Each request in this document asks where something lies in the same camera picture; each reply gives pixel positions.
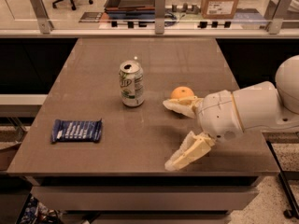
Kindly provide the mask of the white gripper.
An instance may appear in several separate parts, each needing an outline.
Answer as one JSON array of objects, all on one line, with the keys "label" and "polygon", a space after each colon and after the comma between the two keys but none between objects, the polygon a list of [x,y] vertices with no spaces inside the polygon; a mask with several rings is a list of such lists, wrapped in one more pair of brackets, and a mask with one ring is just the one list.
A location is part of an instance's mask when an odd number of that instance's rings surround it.
[{"label": "white gripper", "polygon": [[163,105],[192,119],[196,117],[197,110],[197,120],[203,130],[200,134],[190,131],[186,135],[180,148],[165,163],[167,171],[180,170],[205,156],[215,145],[214,139],[227,142],[244,132],[233,94],[229,91],[211,93],[204,99],[197,96],[167,99]]}]

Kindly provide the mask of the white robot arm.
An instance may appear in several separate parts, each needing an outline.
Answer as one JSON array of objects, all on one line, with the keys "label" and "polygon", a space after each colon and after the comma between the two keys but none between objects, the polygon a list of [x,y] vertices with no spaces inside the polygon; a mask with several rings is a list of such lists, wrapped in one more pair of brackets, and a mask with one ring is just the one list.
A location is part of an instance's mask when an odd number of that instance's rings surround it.
[{"label": "white robot arm", "polygon": [[196,119],[202,132],[190,132],[165,163],[180,170],[252,130],[284,131],[299,125],[299,56],[280,65],[273,83],[265,81],[237,91],[219,91],[204,98],[189,95],[163,101],[165,108]]}]

